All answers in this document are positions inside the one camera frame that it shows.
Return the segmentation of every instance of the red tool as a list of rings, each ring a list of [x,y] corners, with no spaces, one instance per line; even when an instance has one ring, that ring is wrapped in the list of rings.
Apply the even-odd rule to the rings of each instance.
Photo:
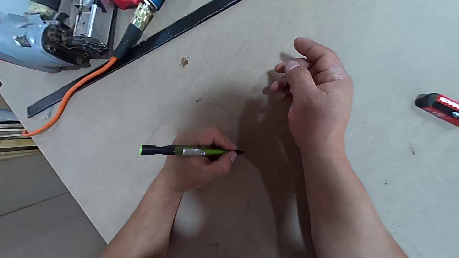
[[[439,93],[419,95],[415,105],[430,114],[459,127],[459,102]]]
[[[115,3],[119,9],[133,9],[137,8],[140,2],[143,0],[112,0],[113,3]]]

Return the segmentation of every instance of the marker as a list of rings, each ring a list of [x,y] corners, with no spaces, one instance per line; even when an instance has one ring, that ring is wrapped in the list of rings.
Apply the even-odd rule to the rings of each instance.
[[[182,156],[221,156],[226,154],[228,150],[212,149],[197,146],[182,146],[182,145],[168,145],[164,147],[157,147],[154,145],[142,145],[140,147],[140,155],[182,155]],[[237,155],[244,154],[243,151],[235,151]]]

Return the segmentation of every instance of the floor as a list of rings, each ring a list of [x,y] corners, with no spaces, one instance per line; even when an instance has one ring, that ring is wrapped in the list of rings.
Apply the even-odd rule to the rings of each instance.
[[[41,154],[0,162],[0,257],[98,257],[106,243]]]

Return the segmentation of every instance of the stain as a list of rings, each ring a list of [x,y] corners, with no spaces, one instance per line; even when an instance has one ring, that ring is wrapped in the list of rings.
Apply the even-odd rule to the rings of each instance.
[[[30,44],[29,40],[27,39],[27,36],[24,35],[24,36],[16,36],[14,38],[14,40],[21,46],[21,47],[32,47],[32,45]]]
[[[27,28],[27,27],[29,27],[31,25],[35,25],[35,23],[26,23],[26,24],[23,24],[23,25],[19,26],[19,28]]]
[[[190,61],[188,60],[189,57],[183,57],[182,59],[180,59],[180,65],[183,67],[183,69],[185,69],[185,66],[188,65],[190,63]]]
[[[414,151],[414,146],[413,146],[413,144],[410,143],[408,149],[411,151],[411,153],[412,153],[413,155],[416,155],[416,152]]]

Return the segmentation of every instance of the hand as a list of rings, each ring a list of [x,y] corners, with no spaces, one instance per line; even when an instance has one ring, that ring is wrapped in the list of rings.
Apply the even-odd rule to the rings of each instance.
[[[353,83],[336,53],[310,39],[293,45],[306,58],[292,58],[274,68],[285,76],[273,83],[279,100],[293,97],[290,131],[302,154],[344,157],[344,134],[352,108]]]
[[[237,157],[234,152],[236,146],[216,127],[184,133],[177,136],[173,144],[215,146],[231,151],[213,162],[208,157],[168,156],[156,180],[161,181],[161,185],[168,191],[175,193],[199,188],[227,175]]]

